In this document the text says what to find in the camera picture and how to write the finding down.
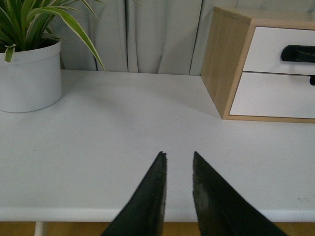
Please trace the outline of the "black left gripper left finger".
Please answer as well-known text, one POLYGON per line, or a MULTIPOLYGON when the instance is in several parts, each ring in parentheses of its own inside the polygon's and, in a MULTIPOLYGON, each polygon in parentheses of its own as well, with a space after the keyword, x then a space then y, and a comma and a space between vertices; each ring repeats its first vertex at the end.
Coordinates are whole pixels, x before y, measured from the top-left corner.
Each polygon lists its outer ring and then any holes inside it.
POLYGON ((162 235, 167 158, 159 152, 129 202, 102 233, 103 236, 162 235))

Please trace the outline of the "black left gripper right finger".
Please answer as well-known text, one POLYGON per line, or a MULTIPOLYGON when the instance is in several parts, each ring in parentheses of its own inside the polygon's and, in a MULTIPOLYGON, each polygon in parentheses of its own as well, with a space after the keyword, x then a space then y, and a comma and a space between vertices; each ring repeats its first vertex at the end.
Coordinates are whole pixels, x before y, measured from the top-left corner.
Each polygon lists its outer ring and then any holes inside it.
POLYGON ((193 198, 203 236, 284 236, 198 153, 193 157, 193 198))

